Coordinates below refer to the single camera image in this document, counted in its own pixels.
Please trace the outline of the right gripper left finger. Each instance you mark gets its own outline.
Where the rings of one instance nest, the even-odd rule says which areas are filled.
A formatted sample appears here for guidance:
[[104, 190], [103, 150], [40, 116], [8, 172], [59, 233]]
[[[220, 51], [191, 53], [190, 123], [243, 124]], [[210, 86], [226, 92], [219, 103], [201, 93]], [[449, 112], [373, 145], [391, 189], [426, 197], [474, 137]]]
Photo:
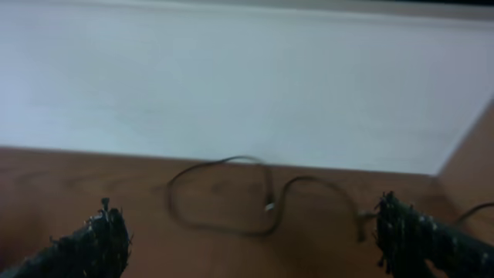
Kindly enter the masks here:
[[72, 234], [1, 272], [1, 278], [120, 278], [128, 266], [131, 236], [121, 210], [102, 209]]

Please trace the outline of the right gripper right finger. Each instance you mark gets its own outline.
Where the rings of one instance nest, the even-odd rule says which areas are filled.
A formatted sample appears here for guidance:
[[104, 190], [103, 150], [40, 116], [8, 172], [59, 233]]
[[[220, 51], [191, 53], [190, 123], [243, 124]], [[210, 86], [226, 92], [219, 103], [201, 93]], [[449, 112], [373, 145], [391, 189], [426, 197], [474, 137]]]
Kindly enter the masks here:
[[386, 274], [433, 277], [431, 262], [448, 277], [493, 278], [491, 245], [415, 210], [393, 192], [383, 194], [376, 208], [377, 265]]

